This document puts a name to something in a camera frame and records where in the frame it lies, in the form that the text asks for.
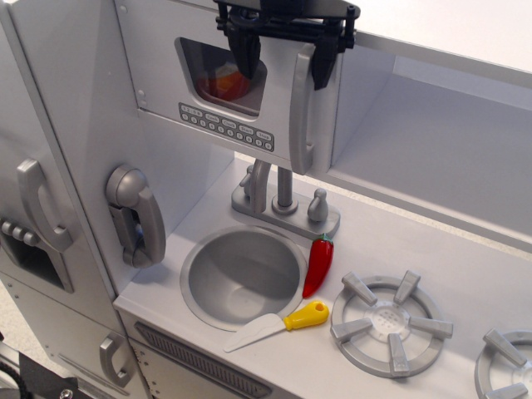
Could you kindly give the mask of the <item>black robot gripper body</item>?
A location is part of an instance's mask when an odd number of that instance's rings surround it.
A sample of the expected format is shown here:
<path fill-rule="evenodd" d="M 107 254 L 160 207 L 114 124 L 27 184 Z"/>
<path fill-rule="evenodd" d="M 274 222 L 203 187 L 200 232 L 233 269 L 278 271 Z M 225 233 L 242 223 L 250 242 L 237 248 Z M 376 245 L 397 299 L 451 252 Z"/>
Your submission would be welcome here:
<path fill-rule="evenodd" d="M 234 51 L 256 51 L 262 37 L 335 52 L 354 46 L 358 7 L 347 1 L 218 1 L 216 5 L 218 29 Z"/>

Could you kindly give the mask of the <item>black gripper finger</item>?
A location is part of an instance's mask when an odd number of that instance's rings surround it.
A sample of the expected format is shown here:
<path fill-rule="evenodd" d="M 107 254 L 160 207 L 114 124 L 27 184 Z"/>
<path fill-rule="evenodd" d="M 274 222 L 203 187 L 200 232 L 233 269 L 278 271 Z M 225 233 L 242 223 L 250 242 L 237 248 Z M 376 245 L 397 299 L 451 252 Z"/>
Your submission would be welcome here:
<path fill-rule="evenodd" d="M 328 85 L 337 60 L 337 50 L 337 39 L 320 39 L 315 45 L 311 65 L 315 91 Z"/>
<path fill-rule="evenodd" d="M 247 79 L 253 79 L 261 51 L 259 36 L 244 31 L 228 31 L 227 38 L 239 72 Z"/>

